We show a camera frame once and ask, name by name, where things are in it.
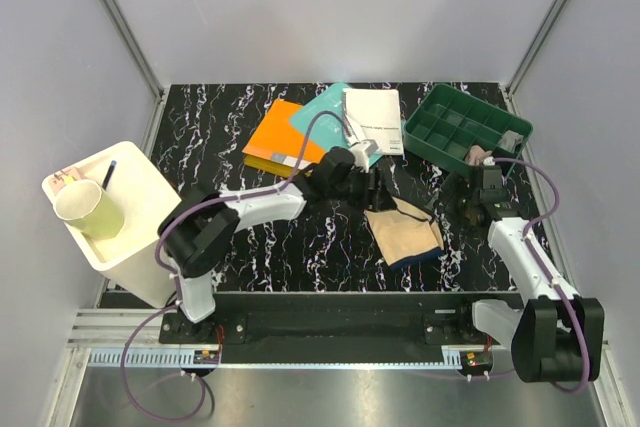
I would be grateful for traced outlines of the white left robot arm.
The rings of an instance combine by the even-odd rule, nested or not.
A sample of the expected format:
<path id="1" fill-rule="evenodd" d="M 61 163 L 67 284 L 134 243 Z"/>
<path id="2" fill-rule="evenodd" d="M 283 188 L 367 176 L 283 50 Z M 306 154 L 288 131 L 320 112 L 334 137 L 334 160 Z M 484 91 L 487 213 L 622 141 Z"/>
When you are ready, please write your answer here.
<path id="1" fill-rule="evenodd" d="M 394 211 L 397 204 L 383 174 L 369 163 L 368 148 L 334 147 L 317 163 L 295 166 L 270 187 L 206 193 L 196 190 L 158 227 L 155 260 L 176 286 L 181 331 L 196 343 L 215 333 L 213 268 L 224 259 L 234 235 L 257 225 L 297 219 L 326 200 L 343 201 L 361 211 Z"/>

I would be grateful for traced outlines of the grey underwear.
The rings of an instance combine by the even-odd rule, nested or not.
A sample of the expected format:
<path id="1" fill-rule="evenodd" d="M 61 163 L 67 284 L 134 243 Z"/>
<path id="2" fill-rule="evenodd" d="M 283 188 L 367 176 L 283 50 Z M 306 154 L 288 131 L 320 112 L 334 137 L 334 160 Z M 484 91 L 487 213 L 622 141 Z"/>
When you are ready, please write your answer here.
<path id="1" fill-rule="evenodd" d="M 498 142 L 497 147 L 504 151 L 515 153 L 522 145 L 524 136 L 518 132 L 507 130 Z"/>

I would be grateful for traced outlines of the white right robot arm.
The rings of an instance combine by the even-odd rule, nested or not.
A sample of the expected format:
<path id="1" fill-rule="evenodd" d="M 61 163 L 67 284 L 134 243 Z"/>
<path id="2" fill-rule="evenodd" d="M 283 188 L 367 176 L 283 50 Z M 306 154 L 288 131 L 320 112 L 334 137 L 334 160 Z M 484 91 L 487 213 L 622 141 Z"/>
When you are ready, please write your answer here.
<path id="1" fill-rule="evenodd" d="M 511 201 L 500 159 L 488 158 L 463 177 L 451 173 L 440 202 L 446 212 L 485 234 L 514 280 L 523 302 L 482 299 L 454 318 L 454 331 L 466 343 L 488 336 L 511 353 L 525 383 L 546 382 L 577 394 L 599 376 L 605 312 L 595 298 L 582 296 L 557 270 L 536 238 L 539 218 L 527 220 Z"/>

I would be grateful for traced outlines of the beige underwear navy trim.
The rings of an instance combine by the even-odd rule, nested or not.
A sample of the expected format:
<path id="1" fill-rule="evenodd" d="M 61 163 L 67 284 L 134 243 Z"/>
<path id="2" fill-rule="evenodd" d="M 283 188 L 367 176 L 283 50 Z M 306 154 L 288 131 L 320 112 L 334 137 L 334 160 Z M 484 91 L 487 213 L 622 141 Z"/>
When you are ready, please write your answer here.
<path id="1" fill-rule="evenodd" d="M 434 215 L 394 197 L 395 210 L 365 215 L 373 237 L 392 271 L 432 260 L 444 253 L 444 240 Z"/>

